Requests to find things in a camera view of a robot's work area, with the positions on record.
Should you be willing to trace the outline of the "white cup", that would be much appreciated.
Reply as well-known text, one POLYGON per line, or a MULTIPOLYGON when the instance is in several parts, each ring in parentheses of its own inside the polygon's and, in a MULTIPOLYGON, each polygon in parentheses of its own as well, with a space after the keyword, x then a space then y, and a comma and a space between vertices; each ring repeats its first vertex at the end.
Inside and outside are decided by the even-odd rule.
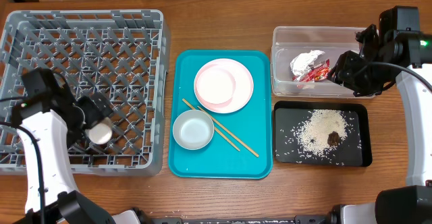
POLYGON ((106 144, 112 138, 112 121, 106 117, 93 128, 85 130, 89 140, 95 144, 106 144))

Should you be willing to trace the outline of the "red snack wrapper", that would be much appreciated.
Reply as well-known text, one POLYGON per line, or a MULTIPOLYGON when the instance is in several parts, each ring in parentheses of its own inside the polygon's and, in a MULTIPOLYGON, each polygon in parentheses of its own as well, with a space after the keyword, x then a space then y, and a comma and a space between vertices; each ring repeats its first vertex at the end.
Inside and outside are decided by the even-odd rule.
POLYGON ((290 68, 294 82, 318 82, 325 80, 330 72, 329 59, 320 61, 324 51, 311 50, 297 55, 291 62, 290 68))

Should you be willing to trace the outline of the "brown food scrap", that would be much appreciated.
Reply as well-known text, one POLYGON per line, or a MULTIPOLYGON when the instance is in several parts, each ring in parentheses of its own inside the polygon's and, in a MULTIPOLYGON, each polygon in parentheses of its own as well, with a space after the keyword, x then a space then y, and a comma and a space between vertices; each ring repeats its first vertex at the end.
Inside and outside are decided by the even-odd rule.
POLYGON ((342 139, 337 132, 332 132, 328 135, 327 143, 330 146, 338 146, 341 141, 342 139))

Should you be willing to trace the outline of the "rice pile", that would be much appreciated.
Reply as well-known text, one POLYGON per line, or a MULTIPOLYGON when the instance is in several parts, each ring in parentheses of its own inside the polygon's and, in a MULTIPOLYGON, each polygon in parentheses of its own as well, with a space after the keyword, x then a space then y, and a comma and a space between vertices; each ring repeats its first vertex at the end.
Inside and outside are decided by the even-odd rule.
POLYGON ((279 108, 274 128, 275 159, 281 163, 362 165, 359 120, 353 111, 279 108), (338 146, 327 143, 332 132, 342 139, 338 146))

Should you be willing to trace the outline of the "grey bowl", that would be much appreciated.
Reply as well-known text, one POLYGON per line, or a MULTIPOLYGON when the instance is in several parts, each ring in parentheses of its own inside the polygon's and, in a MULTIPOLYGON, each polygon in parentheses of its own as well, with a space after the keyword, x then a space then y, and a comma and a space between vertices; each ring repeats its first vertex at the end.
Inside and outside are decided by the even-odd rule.
POLYGON ((181 113, 173 123, 173 138, 186 150, 204 148, 214 135, 210 121, 199 110, 189 110, 181 113))

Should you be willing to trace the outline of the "small pink plate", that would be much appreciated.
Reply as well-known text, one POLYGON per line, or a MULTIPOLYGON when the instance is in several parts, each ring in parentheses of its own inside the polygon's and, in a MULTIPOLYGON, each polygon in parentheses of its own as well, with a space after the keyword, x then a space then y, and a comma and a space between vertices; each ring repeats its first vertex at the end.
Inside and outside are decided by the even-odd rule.
POLYGON ((234 96, 236 81, 232 73, 218 65, 203 66, 194 81, 197 99, 205 104, 221 105, 234 96))

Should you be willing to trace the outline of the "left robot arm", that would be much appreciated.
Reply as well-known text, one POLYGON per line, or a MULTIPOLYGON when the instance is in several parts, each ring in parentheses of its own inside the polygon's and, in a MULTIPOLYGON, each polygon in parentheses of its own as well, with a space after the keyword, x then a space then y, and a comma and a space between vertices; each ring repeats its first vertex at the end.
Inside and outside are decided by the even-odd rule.
POLYGON ((9 126, 24 146, 28 194, 21 223, 113 223, 113 217, 84 197, 75 183, 68 148, 89 138, 112 137, 110 102, 100 93, 76 99, 50 69, 22 76, 26 97, 11 110, 9 126))

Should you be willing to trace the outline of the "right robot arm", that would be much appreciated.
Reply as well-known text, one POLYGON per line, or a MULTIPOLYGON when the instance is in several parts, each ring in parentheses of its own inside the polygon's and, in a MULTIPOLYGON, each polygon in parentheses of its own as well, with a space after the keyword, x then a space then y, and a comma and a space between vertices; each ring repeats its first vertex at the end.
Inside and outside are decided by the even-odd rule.
POLYGON ((382 12, 378 25, 356 33, 360 51, 340 55, 328 80, 354 96, 397 86, 408 137, 406 186, 380 192, 367 204, 335 206, 328 223, 431 222, 431 35, 421 32, 417 7, 382 12))

